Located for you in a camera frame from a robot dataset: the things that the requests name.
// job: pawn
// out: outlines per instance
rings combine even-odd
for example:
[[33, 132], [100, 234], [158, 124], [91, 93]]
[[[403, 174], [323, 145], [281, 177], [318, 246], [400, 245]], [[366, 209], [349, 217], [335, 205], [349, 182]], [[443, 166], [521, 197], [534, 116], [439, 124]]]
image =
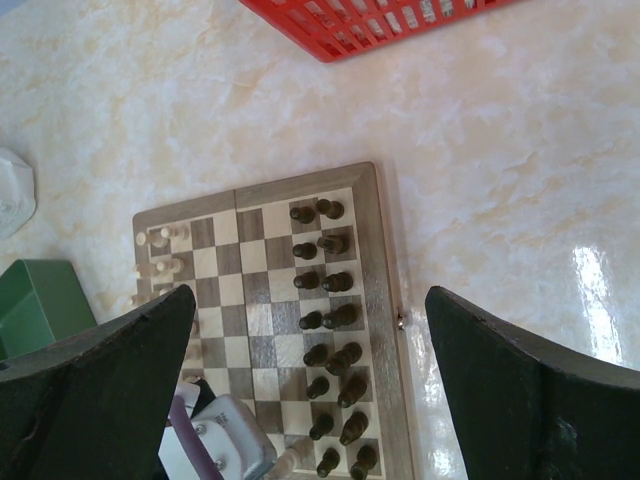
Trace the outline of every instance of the pawn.
[[322, 325], [322, 314], [320, 312], [311, 312], [302, 317], [298, 325], [302, 330], [315, 330]]
[[369, 419], [362, 412], [355, 412], [344, 424], [340, 443], [345, 447], [359, 439], [369, 427]]
[[340, 455], [333, 448], [327, 449], [322, 456], [322, 461], [316, 469], [316, 473], [320, 478], [327, 478], [332, 470], [340, 463]]
[[316, 272], [307, 272], [302, 275], [298, 275], [293, 279], [293, 284], [296, 288], [304, 288], [305, 290], [313, 290], [320, 285], [320, 277]]
[[327, 372], [339, 377], [346, 373], [351, 365], [362, 357], [362, 348], [355, 342], [347, 343], [342, 350], [331, 355], [327, 360]]
[[313, 367], [314, 365], [323, 363], [328, 356], [329, 349], [324, 343], [320, 343], [311, 347], [311, 349], [304, 354], [304, 357], [302, 357], [302, 361], [307, 367]]
[[316, 245], [324, 251], [333, 253], [334, 255], [340, 255], [349, 249], [349, 242], [347, 239], [339, 235], [327, 235], [326, 237], [320, 237], [316, 242]]
[[360, 376], [354, 375], [338, 395], [340, 408], [349, 408], [367, 393], [367, 382]]
[[378, 463], [378, 454], [368, 445], [358, 451], [356, 463], [353, 464], [349, 473], [354, 480], [365, 480], [369, 472]]
[[325, 198], [318, 200], [316, 210], [320, 215], [326, 215], [331, 220], [337, 220], [344, 215], [344, 207], [340, 202], [332, 202]]
[[316, 218], [316, 212], [310, 207], [294, 207], [289, 210], [289, 216], [300, 223], [308, 224]]
[[324, 377], [318, 377], [307, 387], [307, 397], [311, 400], [318, 398], [327, 393], [329, 387], [329, 380]]
[[327, 292], [346, 292], [353, 287], [353, 278], [347, 272], [329, 275], [322, 281], [322, 288]]
[[323, 413], [318, 417], [316, 423], [313, 424], [311, 430], [309, 430], [309, 437], [311, 437], [311, 440], [314, 442], [317, 442], [331, 430], [333, 430], [333, 417], [328, 413]]
[[312, 260], [316, 258], [318, 254], [318, 249], [316, 246], [311, 243], [299, 243], [298, 245], [293, 246], [293, 256], [302, 258], [303, 260]]
[[358, 319], [358, 311], [356, 307], [348, 303], [338, 307], [333, 312], [327, 313], [322, 317], [322, 326], [329, 330], [335, 330], [338, 327], [345, 327], [351, 325]]

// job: chessboard border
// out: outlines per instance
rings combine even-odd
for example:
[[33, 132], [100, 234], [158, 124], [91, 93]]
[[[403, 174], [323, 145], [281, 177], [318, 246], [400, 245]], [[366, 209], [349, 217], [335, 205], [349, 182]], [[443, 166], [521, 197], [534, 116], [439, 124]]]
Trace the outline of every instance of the chessboard border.
[[[397, 310], [392, 297], [378, 177], [373, 163], [364, 162], [309, 173], [141, 212], [133, 218], [134, 236], [149, 227], [185, 218], [231, 209], [246, 210], [266, 203], [342, 188], [351, 188], [353, 193], [364, 297], [374, 353], [379, 441], [385, 458], [385, 477], [411, 479], [415, 478], [415, 473], [398, 345]], [[148, 249], [135, 247], [136, 262], [147, 262]], [[147, 291], [149, 283], [138, 281], [138, 291], [151, 293]], [[310, 480], [316, 476], [294, 473], [291, 478]]]

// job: dark square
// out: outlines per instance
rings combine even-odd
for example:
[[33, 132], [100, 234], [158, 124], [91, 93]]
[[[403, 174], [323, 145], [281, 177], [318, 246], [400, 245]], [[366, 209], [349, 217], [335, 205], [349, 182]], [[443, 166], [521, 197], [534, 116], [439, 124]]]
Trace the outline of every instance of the dark square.
[[354, 244], [355, 239], [353, 235], [353, 227], [351, 225], [349, 225], [348, 227], [338, 227], [323, 230], [322, 236], [326, 237], [327, 235], [338, 235], [342, 237], [349, 244], [349, 248], [346, 252], [339, 255], [329, 253], [325, 250], [325, 263], [344, 262], [345, 260], [355, 260], [356, 258], [358, 258], [358, 256], [356, 255], [356, 246]]
[[302, 368], [278, 368], [280, 400], [305, 402], [307, 398], [307, 371]]
[[233, 275], [242, 272], [240, 263], [240, 244], [230, 243], [216, 247], [216, 257], [218, 258], [218, 275]]
[[241, 243], [264, 239], [261, 208], [238, 212], [238, 238]]
[[[302, 275], [303, 273], [307, 273], [310, 271], [314, 271], [320, 277], [320, 283], [324, 277], [327, 276], [327, 267], [325, 265], [310, 265], [308, 267], [298, 267], [296, 268], [296, 275]], [[329, 296], [329, 292], [324, 290], [320, 285], [318, 285], [313, 290], [306, 290], [301, 288], [298, 290], [300, 300], [312, 300], [315, 298], [327, 298]]]
[[267, 272], [245, 273], [242, 275], [244, 300], [247, 305], [271, 303], [269, 274]]
[[229, 369], [231, 395], [243, 400], [253, 400], [253, 376], [250, 368]]
[[224, 338], [203, 338], [200, 341], [204, 368], [227, 368]]
[[218, 277], [196, 279], [196, 295], [198, 308], [220, 306], [220, 284]]
[[273, 333], [294, 335], [300, 333], [300, 302], [277, 302], [271, 304]]
[[244, 305], [222, 307], [222, 331], [225, 337], [247, 336], [247, 312]]
[[213, 218], [203, 218], [191, 222], [191, 244], [194, 250], [213, 247], [216, 244], [213, 235]]
[[256, 401], [256, 420], [264, 433], [284, 433], [280, 402]]
[[373, 402], [373, 391], [371, 389], [371, 370], [369, 367], [349, 367], [347, 373], [340, 377], [340, 391], [347, 385], [351, 377], [358, 376], [367, 382], [367, 391], [358, 402]]
[[287, 237], [267, 238], [265, 240], [267, 251], [267, 268], [277, 270], [279, 268], [293, 268], [296, 266], [293, 256], [293, 240], [291, 235]]
[[276, 368], [276, 343], [273, 337], [249, 337], [252, 368]]
[[179, 258], [184, 263], [182, 271], [180, 273], [173, 274], [174, 282], [185, 282], [196, 278], [196, 270], [193, 267], [193, 252], [178, 252], [174, 253], [172, 256], [173, 258]]
[[[150, 234], [160, 233], [161, 228], [153, 228], [149, 230]], [[169, 255], [171, 253], [171, 240], [167, 240], [167, 244], [164, 247], [154, 247], [149, 245], [149, 255], [152, 257], [159, 257], [160, 255]]]
[[328, 413], [333, 417], [333, 430], [328, 435], [330, 437], [339, 437], [344, 425], [342, 409], [336, 402], [311, 402], [311, 420], [313, 423], [316, 423], [318, 417], [323, 413]]
[[364, 330], [364, 316], [362, 314], [362, 302], [360, 300], [360, 296], [345, 296], [345, 297], [331, 297], [329, 299], [329, 304], [331, 305], [331, 311], [336, 310], [338, 307], [347, 304], [353, 304], [356, 307], [358, 312], [357, 320], [351, 325], [347, 325], [346, 327], [336, 328], [336, 332], [356, 332], [358, 330]]
[[373, 467], [373, 469], [371, 469], [371, 471], [369, 472], [370, 475], [382, 475], [382, 469], [380, 468], [380, 446], [378, 445], [378, 440], [373, 439], [373, 438], [365, 438], [363, 436], [363, 438], [359, 438], [358, 440], [356, 440], [355, 442], [353, 442], [351, 445], [347, 445], [347, 464], [349, 465], [349, 468], [351, 468], [351, 466], [356, 463], [356, 461], [358, 460], [358, 452], [360, 451], [360, 449], [362, 447], [364, 447], [365, 445], [370, 446], [371, 448], [373, 448], [376, 453], [378, 454], [378, 463], [376, 463], [375, 467]]
[[[297, 202], [289, 202], [289, 210], [292, 208], [311, 207], [313, 211], [316, 210], [317, 198], [309, 198], [307, 200], [299, 200]], [[316, 216], [311, 223], [300, 223], [297, 220], [291, 219], [291, 231], [295, 233], [317, 232], [321, 230], [320, 226], [320, 214], [316, 212]]]

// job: light square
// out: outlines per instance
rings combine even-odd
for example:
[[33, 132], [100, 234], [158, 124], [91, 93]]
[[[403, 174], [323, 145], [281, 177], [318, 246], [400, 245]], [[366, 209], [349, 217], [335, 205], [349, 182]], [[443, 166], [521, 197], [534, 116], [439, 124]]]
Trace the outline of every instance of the light square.
[[267, 252], [264, 240], [255, 240], [240, 244], [240, 258], [243, 273], [265, 272], [267, 270]]
[[235, 210], [213, 214], [213, 233], [216, 245], [238, 242], [238, 221]]

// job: white object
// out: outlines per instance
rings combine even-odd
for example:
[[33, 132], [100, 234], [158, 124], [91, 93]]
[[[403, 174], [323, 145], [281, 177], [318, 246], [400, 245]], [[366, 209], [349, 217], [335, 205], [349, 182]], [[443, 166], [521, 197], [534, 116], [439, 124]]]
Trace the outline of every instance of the white object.
[[33, 169], [0, 148], [0, 238], [9, 238], [36, 210]]

